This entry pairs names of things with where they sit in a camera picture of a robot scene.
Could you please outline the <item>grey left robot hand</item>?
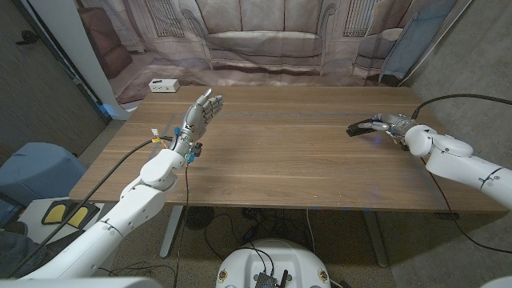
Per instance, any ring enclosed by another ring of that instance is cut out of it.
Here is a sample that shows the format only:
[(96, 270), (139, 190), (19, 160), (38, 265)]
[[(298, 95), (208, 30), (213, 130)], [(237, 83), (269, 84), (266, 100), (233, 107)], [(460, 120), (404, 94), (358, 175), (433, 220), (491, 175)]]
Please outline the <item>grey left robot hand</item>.
[(208, 89), (197, 101), (190, 106), (183, 118), (173, 151), (185, 156), (194, 144), (204, 135), (206, 127), (213, 117), (222, 109), (221, 95), (212, 96)]

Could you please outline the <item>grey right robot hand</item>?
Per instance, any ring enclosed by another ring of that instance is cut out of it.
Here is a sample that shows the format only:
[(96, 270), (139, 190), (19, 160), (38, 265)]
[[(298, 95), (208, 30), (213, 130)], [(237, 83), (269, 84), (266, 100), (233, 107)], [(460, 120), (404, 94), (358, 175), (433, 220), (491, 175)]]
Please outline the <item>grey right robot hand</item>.
[(357, 124), (357, 128), (387, 131), (392, 135), (405, 136), (418, 123), (404, 114), (376, 114), (368, 122)]

